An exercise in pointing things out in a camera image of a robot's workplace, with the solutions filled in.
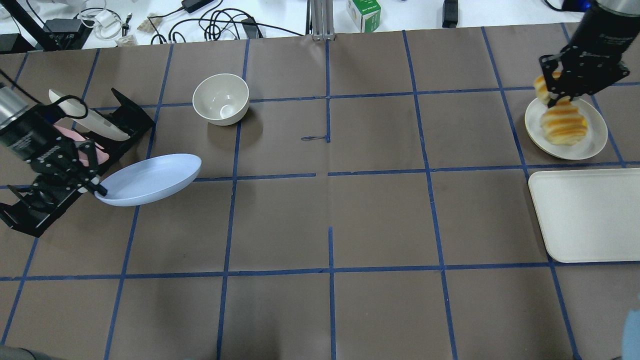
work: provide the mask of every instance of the green box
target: green box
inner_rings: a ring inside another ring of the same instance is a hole
[[[347,12],[361,33],[372,33],[380,26],[382,8],[376,0],[347,0]]]

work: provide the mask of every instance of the rectangular tray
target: rectangular tray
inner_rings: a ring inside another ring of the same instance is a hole
[[[640,260],[640,168],[542,171],[529,190],[555,260]]]

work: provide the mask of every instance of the bread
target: bread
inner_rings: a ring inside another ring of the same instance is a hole
[[[552,76],[554,77],[554,79],[558,79],[560,78],[561,74],[562,72],[554,71]],[[536,89],[536,96],[540,99],[540,101],[544,105],[548,104],[551,98],[549,97],[549,91],[547,90],[547,82],[545,81],[545,77],[542,75],[538,76],[538,78],[533,82],[533,87]]]
[[[587,120],[568,96],[558,100],[554,107],[542,115],[540,126],[547,141],[554,145],[575,145],[587,136],[589,130]]]

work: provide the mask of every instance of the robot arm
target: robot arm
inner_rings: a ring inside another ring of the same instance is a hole
[[[569,44],[559,54],[540,57],[548,106],[564,96],[593,95],[628,76],[622,53],[639,32],[640,0],[594,0]],[[557,79],[555,70],[562,72]]]

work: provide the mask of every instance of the white plate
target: white plate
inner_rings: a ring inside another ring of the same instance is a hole
[[[541,171],[529,189],[555,260],[640,260],[640,168]]]
[[[587,136],[575,145],[554,145],[545,139],[540,119],[548,108],[538,98],[535,98],[527,107],[524,114],[524,124],[531,140],[546,153],[566,160],[588,159],[596,156],[607,145],[607,124],[605,124],[602,115],[588,102],[577,99],[572,103],[578,107],[589,126]]]
[[[150,158],[118,170],[100,184],[108,193],[94,195],[105,204],[136,206],[179,192],[200,172],[202,160],[192,154],[171,154]]]
[[[63,96],[64,94],[62,94],[61,92],[49,89],[49,100],[51,100],[51,102],[56,102]],[[63,101],[59,106],[67,115],[79,117],[84,114],[84,106],[75,99]],[[130,137],[127,133],[120,130],[120,128],[113,125],[107,119],[91,109],[89,109],[85,118],[74,120],[78,124],[86,127],[87,129],[93,131],[98,135],[104,136],[105,138],[121,142],[128,140]]]

